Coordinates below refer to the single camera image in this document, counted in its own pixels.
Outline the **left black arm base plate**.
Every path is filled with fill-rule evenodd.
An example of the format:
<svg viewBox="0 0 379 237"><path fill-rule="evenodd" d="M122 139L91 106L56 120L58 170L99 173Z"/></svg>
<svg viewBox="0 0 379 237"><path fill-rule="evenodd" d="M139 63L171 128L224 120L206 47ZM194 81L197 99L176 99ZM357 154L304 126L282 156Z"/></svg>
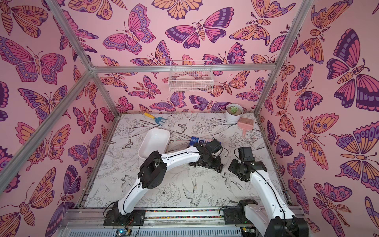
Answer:
<svg viewBox="0 0 379 237"><path fill-rule="evenodd" d="M106 227L117 226L143 226L145 210L133 210L132 213L121 215L117 210L108 210L103 225Z"/></svg>

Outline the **blue pocket tissue pack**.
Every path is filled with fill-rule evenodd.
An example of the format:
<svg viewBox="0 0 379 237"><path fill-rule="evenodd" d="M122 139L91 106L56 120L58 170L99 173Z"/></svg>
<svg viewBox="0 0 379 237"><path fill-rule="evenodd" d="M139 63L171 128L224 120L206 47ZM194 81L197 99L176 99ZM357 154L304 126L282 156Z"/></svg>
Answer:
<svg viewBox="0 0 379 237"><path fill-rule="evenodd" d="M199 142L199 138L195 137L195 136L192 136L191 139L190 139L189 145L193 146L194 144L196 144L198 142Z"/></svg>

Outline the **white plastic storage box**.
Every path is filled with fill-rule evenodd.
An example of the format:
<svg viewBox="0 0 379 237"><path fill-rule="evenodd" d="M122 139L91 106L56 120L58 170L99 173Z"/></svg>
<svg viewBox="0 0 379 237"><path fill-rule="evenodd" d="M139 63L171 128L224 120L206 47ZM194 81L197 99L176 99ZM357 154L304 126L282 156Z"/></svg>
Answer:
<svg viewBox="0 0 379 237"><path fill-rule="evenodd" d="M164 154L168 147L169 141L170 132L168 130L152 128L146 134L137 155L140 159L146 160L154 151Z"/></svg>

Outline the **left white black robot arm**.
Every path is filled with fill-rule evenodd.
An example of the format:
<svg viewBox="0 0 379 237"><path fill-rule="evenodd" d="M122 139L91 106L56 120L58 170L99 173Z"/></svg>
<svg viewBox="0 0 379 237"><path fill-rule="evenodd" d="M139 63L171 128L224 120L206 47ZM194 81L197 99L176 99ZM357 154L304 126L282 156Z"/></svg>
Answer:
<svg viewBox="0 0 379 237"><path fill-rule="evenodd" d="M135 184L123 198L114 203L112 214L116 218L130 215L147 191L158 187L163 182L166 172L176 167L194 163L210 170L222 169L221 157L217 155L222 150L221 143L213 139L211 142L195 143L172 153L152 152L140 166Z"/></svg>

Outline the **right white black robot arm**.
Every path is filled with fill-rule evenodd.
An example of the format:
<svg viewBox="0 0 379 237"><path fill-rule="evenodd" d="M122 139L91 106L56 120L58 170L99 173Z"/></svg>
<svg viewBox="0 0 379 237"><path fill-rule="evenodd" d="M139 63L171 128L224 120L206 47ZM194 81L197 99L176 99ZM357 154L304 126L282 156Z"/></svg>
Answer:
<svg viewBox="0 0 379 237"><path fill-rule="evenodd" d="M228 171L239 180L250 183L257 191L265 213L253 199L240 200L238 209L243 221L250 221L262 237L308 237L310 230L304 218L297 217L274 188L262 162L255 160L251 147L236 148L237 159Z"/></svg>

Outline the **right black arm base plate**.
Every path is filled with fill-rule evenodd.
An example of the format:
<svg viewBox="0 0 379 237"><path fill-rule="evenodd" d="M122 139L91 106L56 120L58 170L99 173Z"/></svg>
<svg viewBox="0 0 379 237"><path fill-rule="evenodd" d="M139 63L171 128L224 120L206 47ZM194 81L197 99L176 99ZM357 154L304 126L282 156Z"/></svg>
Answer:
<svg viewBox="0 0 379 237"><path fill-rule="evenodd" d="M257 227L268 223L265 209L259 205L224 207L219 212L224 217L225 224L254 225Z"/></svg>

